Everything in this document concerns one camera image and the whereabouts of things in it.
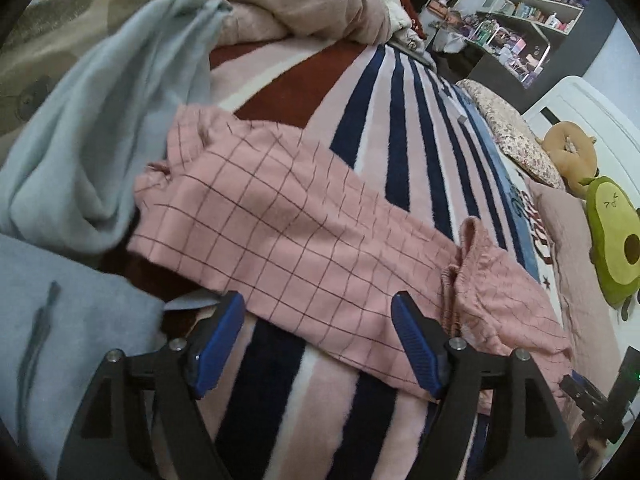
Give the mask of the striped plush bed blanket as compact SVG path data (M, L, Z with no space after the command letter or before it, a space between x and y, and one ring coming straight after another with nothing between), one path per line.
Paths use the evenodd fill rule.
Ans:
M285 39L210 54L214 107L299 129L392 205L456 240L480 219L547 292L546 231L468 98L390 47ZM198 285L137 258L137 282L166 297ZM200 410L235 479L400 479L436 406L332 358L247 309L220 386Z

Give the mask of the leaf pattern quilt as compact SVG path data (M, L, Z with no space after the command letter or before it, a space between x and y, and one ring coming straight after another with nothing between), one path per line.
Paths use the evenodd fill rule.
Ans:
M95 44L152 0L41 0L1 48L1 134L24 128L63 76Z

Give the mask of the white bed headboard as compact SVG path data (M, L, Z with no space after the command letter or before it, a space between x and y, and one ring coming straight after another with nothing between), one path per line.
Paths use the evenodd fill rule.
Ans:
M588 136L594 136L600 173L613 179L639 207L639 129L591 84L567 76L523 117L540 138L557 122L574 122Z

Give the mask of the brown plush toy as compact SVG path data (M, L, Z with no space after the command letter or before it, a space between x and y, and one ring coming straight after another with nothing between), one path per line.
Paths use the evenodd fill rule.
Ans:
M588 185L599 174L597 139L574 122L553 125L538 144L548 154L572 194L585 198Z

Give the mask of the green avocado plush toy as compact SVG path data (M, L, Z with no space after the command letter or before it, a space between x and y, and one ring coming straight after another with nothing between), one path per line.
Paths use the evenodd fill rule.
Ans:
M639 211L609 177L580 183L586 187L590 260L605 301L619 308L639 291Z

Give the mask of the cluttered dark desk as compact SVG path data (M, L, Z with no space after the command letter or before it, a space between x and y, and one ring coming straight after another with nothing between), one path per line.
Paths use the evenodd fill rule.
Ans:
M528 88L546 67L552 42L540 25L524 18L451 10L436 27L431 50L459 61L465 58L473 67L488 58Z

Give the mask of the light blue garment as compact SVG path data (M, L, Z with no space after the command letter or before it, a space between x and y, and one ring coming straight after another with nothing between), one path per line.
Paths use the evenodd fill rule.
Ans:
M209 99L208 55L231 6L151 0L54 87L1 169L1 232L67 257L115 247L134 178L166 152L182 104Z

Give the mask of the dark grey bookshelf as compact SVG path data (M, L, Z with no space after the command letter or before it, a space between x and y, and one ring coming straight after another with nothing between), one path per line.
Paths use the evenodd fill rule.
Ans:
M469 78L484 84L524 113L567 76L582 76L596 59L616 22L605 0L485 0L474 13L502 13L542 27L552 42L546 67L524 88L497 62L483 58Z

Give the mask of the pink checked pants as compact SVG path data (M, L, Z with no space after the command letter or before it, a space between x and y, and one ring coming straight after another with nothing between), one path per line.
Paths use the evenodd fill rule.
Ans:
M240 292L254 315L414 396L422 389L390 318L396 292L477 350L528 351L551 388L572 368L547 292L480 219L452 240L297 128L182 106L166 158L134 194L130 252Z

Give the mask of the floral pillow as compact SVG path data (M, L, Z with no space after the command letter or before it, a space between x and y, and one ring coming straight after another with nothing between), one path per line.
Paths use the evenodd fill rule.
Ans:
M564 181L550 156L511 104L472 79L461 79L456 86L469 96L488 125L495 144L506 157L535 181L550 188L565 190Z

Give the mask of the grey blue folded cloth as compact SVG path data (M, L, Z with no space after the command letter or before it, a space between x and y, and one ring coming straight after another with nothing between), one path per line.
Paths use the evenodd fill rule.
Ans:
M105 353L154 350L163 310L126 278L2 237L1 420L49 478Z

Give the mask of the clothes pile on chair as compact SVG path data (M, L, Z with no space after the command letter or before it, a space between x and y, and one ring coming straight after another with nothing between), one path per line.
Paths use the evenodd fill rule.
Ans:
M383 0L390 16L392 39L416 54L426 50L420 11L428 0Z

